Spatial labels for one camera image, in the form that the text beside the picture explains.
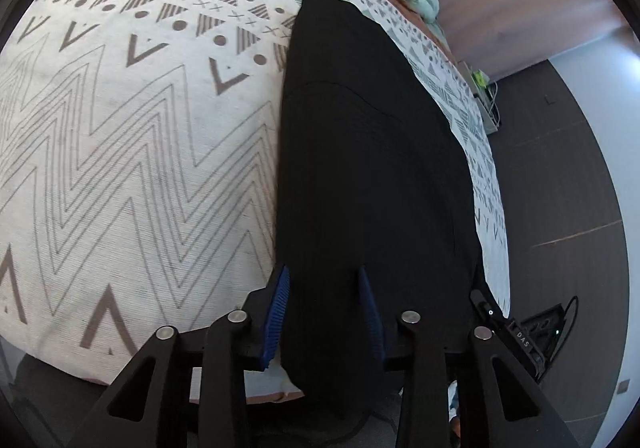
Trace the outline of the patterned white bed blanket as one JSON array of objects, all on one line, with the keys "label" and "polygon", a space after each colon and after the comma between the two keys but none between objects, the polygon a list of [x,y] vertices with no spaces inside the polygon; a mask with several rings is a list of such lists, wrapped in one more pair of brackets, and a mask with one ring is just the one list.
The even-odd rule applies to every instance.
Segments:
[{"label": "patterned white bed blanket", "polygon": [[[382,26],[468,159],[488,286],[510,307],[480,109],[404,0]],[[1,53],[1,334],[107,384],[163,324],[210,324],[272,267],[277,118],[302,0],[34,0]]]}]

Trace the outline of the black garment with yellow logo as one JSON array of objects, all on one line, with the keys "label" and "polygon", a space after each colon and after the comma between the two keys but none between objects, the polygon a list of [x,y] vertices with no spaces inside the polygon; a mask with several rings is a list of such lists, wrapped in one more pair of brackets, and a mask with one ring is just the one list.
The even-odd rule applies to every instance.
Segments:
[{"label": "black garment with yellow logo", "polygon": [[303,0],[284,75],[277,261],[288,268],[281,362],[318,409],[352,418],[383,377],[360,294],[395,339],[406,309],[462,333],[483,270],[468,161],[446,116],[378,23]]}]

